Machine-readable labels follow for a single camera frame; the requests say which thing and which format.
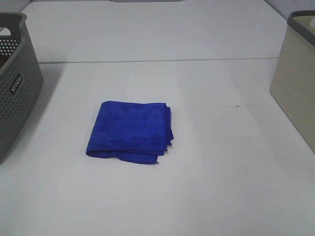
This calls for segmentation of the grey perforated plastic basket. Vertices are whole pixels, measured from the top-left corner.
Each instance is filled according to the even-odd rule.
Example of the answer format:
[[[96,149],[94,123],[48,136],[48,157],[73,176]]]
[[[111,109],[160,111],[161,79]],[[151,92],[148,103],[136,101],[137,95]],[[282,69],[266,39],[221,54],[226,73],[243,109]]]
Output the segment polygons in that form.
[[[0,26],[0,160],[3,162],[28,120],[43,77],[26,25],[26,15],[2,12]]]

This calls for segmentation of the blue microfiber towel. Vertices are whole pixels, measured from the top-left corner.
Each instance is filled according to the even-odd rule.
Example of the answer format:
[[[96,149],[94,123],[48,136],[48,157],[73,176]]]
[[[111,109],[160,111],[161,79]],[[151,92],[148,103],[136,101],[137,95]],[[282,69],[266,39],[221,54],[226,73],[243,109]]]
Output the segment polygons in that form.
[[[86,154],[156,164],[173,138],[171,109],[165,103],[105,101],[95,120]]]

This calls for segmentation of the beige plastic basket grey rim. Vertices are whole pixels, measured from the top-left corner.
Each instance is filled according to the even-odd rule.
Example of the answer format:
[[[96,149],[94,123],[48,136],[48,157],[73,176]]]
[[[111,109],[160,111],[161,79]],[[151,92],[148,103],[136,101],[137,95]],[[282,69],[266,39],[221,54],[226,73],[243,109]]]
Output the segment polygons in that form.
[[[315,148],[314,18],[314,10],[290,13],[269,89],[311,150]]]

